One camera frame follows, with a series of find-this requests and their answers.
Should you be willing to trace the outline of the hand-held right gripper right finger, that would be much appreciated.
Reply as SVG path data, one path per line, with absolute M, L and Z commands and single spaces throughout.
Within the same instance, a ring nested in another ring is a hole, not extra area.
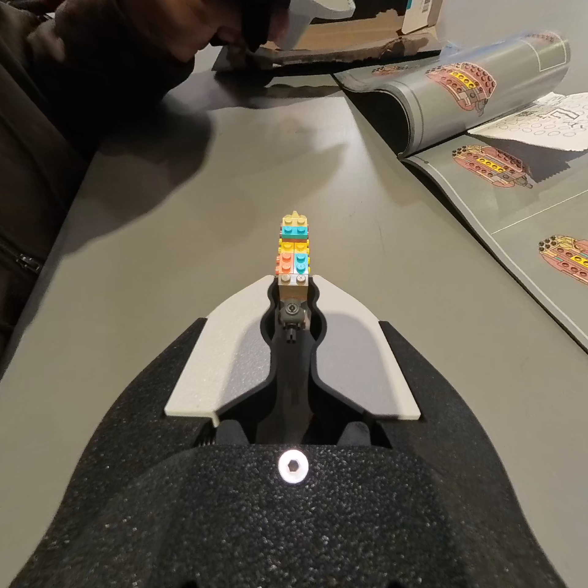
M 316 353 L 318 378 L 374 416 L 420 418 L 377 317 L 325 278 L 316 275 L 313 281 L 325 319 Z

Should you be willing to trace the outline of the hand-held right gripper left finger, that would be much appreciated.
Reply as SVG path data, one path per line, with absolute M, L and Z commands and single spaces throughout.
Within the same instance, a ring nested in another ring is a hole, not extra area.
M 166 416 L 218 417 L 225 405 L 268 378 L 270 347 L 261 320 L 272 284 L 265 276 L 209 314 L 166 403 Z

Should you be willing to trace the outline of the colourful toy brick assembly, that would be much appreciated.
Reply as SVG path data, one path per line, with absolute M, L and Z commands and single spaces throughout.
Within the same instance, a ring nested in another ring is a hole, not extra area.
M 309 254 L 308 219 L 294 210 L 282 218 L 275 265 L 277 320 L 289 344 L 296 343 L 299 332 L 311 325 Z

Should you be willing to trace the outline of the person's left forearm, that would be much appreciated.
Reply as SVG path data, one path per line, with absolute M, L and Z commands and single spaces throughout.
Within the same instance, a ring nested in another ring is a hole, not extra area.
M 191 74 L 145 39 L 116 1 L 65 1 L 26 39 L 24 68 L 49 118 L 84 156 Z

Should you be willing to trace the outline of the grey desk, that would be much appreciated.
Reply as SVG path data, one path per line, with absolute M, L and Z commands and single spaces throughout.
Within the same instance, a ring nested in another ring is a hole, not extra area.
M 587 354 L 406 169 L 330 75 L 216 77 L 196 57 L 161 110 L 100 147 L 1 381 L 1 587 L 54 517 L 118 395 L 192 322 L 311 267 L 387 320 L 491 438 L 536 539 L 587 585 Z

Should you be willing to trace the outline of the person's left hand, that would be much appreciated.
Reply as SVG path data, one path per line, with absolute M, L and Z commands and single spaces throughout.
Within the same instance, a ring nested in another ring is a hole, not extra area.
M 246 48 L 247 43 L 242 31 L 242 14 L 228 12 L 216 14 L 220 19 L 211 25 L 209 44 L 213 47 L 230 46 Z

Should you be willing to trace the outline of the cardboard box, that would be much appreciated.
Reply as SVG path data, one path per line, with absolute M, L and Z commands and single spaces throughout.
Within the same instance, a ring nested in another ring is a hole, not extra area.
M 402 35 L 407 1 L 354 2 L 356 9 L 350 18 L 314 19 L 293 49 L 284 50 L 272 42 L 254 53 L 224 48 L 212 71 L 371 65 L 439 53 L 436 25 Z

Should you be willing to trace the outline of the white teal carton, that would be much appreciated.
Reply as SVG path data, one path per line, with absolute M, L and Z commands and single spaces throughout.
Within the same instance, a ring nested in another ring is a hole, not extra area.
M 402 35 L 435 26 L 443 1 L 408 1 L 401 27 Z

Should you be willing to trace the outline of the grey instruction booklet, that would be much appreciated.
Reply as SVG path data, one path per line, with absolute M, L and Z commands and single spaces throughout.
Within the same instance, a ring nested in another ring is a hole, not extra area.
M 587 150 L 469 134 L 554 92 L 570 59 L 566 39 L 534 32 L 334 78 L 398 158 L 438 186 L 494 257 L 587 349 Z

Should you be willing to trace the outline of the person's dark jacket torso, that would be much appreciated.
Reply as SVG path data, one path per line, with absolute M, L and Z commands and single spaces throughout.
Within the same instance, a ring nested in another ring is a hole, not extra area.
M 1 364 L 87 167 L 33 79 L 50 28 L 43 1 L 1 1 Z

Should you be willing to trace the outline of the white numbered paper bag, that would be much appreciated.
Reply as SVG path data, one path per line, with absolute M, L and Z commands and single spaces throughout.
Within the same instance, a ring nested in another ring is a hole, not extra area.
M 469 134 L 560 151 L 585 151 L 587 92 L 551 92 L 518 112 L 470 129 Z

